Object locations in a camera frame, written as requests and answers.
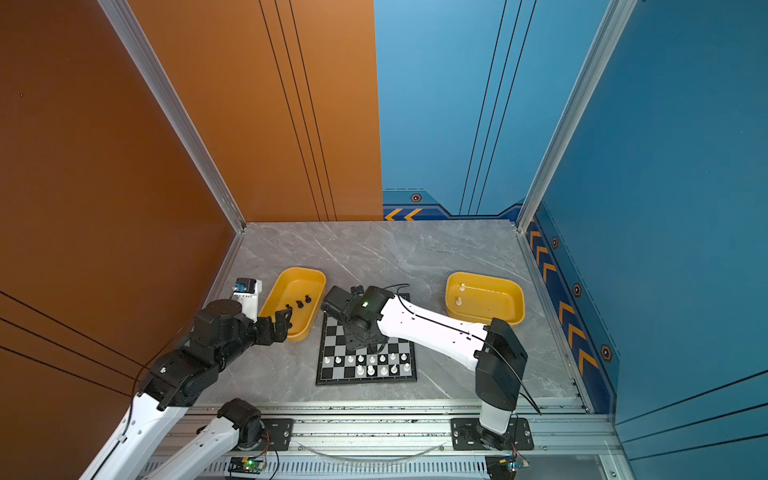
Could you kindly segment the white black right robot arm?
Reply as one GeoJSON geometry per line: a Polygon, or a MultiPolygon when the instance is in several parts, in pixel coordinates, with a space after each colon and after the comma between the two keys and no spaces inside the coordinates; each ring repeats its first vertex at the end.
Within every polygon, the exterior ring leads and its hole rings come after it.
{"type": "Polygon", "coordinates": [[[346,343],[355,347],[382,345],[393,337],[447,356],[474,373],[481,401],[476,427],[478,442],[487,449],[514,450],[523,445],[511,425],[518,400],[541,410],[523,383],[528,354],[512,327],[494,318],[488,325],[468,323],[421,308],[389,288],[331,288],[321,304],[329,318],[341,323],[346,343]]]}

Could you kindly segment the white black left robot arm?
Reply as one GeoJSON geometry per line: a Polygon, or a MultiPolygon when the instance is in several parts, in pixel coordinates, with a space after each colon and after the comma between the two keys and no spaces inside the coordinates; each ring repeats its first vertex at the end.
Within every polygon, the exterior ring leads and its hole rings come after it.
{"type": "MultiPolygon", "coordinates": [[[[220,299],[195,318],[187,344],[158,358],[141,380],[125,416],[94,457],[85,479],[137,479],[161,441],[231,363],[253,346],[282,343],[293,310],[252,319],[242,303],[220,299]]],[[[150,473],[152,479],[194,479],[235,448],[267,451],[261,411],[235,398],[186,445],[150,473]]]]}

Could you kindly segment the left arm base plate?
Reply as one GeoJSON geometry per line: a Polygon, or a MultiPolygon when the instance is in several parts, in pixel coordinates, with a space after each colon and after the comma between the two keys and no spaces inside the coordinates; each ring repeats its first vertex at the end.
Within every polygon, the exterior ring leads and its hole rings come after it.
{"type": "Polygon", "coordinates": [[[251,421],[240,429],[236,448],[241,451],[263,450],[285,452],[293,436],[294,420],[267,418],[251,421]]]}

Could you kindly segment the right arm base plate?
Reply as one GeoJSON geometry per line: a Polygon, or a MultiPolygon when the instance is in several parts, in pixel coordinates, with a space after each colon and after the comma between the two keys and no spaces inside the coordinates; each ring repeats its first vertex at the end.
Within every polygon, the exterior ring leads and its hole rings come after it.
{"type": "Polygon", "coordinates": [[[504,434],[480,425],[478,418],[450,420],[451,440],[456,451],[532,451],[535,448],[527,419],[512,416],[504,434]]]}

